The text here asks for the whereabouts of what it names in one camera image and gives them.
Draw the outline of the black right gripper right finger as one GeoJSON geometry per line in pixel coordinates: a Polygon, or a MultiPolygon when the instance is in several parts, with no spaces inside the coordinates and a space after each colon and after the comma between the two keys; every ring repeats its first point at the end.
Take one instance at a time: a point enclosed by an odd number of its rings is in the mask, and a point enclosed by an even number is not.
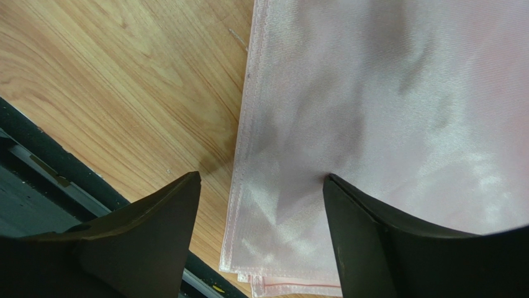
{"type": "Polygon", "coordinates": [[[475,235],[329,174],[323,198],[344,297],[527,297],[528,227],[475,235]]]}

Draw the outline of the pink cloth napkin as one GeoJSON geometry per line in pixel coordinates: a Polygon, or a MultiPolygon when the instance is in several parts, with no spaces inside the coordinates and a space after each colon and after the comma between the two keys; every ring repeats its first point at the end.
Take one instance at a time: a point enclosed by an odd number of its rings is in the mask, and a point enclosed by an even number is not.
{"type": "Polygon", "coordinates": [[[253,297],[381,292],[329,174],[463,235],[528,225],[527,1],[256,1],[248,49],[219,269],[253,297]]]}

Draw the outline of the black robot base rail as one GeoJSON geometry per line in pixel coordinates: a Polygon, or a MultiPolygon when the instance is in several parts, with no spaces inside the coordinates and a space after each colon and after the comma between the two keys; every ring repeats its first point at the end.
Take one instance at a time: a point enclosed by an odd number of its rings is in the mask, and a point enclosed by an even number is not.
{"type": "MultiPolygon", "coordinates": [[[[7,101],[1,101],[1,238],[63,233],[130,205],[7,101]]],[[[177,297],[243,293],[188,251],[177,297]]]]}

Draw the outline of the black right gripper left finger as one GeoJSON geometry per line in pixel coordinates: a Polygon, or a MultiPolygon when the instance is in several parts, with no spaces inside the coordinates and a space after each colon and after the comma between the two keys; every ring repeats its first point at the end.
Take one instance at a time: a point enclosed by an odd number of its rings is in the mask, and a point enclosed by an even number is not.
{"type": "Polygon", "coordinates": [[[2,297],[177,297],[201,177],[63,233],[1,238],[2,297]]]}

